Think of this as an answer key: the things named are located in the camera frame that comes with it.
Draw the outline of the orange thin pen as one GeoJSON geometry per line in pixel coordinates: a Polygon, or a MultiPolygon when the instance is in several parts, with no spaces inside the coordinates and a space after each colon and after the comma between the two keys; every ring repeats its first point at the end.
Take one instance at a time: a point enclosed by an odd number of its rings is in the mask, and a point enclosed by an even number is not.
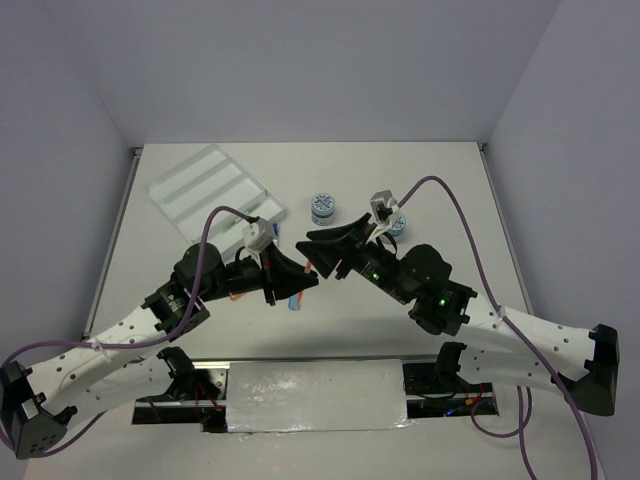
{"type": "MultiPolygon", "coordinates": [[[[312,263],[308,261],[305,265],[305,272],[310,273],[312,268],[313,268],[312,263]]],[[[299,311],[301,307],[303,295],[304,295],[304,292],[300,291],[295,295],[291,296],[288,301],[288,308],[292,311],[299,311]]]]}

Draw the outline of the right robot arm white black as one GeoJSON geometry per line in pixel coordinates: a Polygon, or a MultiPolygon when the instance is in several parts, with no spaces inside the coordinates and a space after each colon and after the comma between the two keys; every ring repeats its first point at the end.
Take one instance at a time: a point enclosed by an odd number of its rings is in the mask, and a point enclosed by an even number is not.
{"type": "Polygon", "coordinates": [[[409,306],[409,317],[422,330],[447,336],[433,367],[442,389],[521,385],[556,391],[591,415],[614,414],[620,362],[614,328],[569,327],[495,306],[451,280],[451,265],[432,246],[419,244],[399,256],[373,232],[363,215],[345,226],[310,231],[296,248],[322,277],[355,272],[409,306]]]}

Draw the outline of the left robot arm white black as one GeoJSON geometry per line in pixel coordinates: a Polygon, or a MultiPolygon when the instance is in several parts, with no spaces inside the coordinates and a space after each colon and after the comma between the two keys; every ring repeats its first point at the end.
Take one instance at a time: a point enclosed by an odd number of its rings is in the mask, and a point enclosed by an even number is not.
{"type": "Polygon", "coordinates": [[[175,342],[210,316],[208,301],[261,291],[267,304],[317,286],[315,272],[273,243],[226,264],[211,245],[190,247],[169,281],[141,306],[94,337],[31,366],[10,356],[1,367],[1,439],[19,460],[53,455],[82,422],[130,400],[168,395],[182,399],[220,390],[199,373],[175,342]]]}

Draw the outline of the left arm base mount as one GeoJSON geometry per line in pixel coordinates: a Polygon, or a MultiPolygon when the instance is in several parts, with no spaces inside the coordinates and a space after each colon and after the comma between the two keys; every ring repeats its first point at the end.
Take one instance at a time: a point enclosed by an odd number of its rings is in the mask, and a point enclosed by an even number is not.
{"type": "Polygon", "coordinates": [[[203,433],[227,433],[229,374],[229,362],[197,360],[186,380],[173,382],[163,394],[138,399],[131,423],[197,426],[203,433]]]}

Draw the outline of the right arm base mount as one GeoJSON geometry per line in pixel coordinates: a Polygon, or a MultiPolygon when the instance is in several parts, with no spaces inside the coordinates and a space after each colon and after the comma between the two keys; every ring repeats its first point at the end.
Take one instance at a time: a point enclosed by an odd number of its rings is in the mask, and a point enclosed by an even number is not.
{"type": "Polygon", "coordinates": [[[476,415],[498,415],[490,383],[445,386],[432,362],[404,363],[402,369],[409,419],[469,417],[474,407],[476,415]]]}

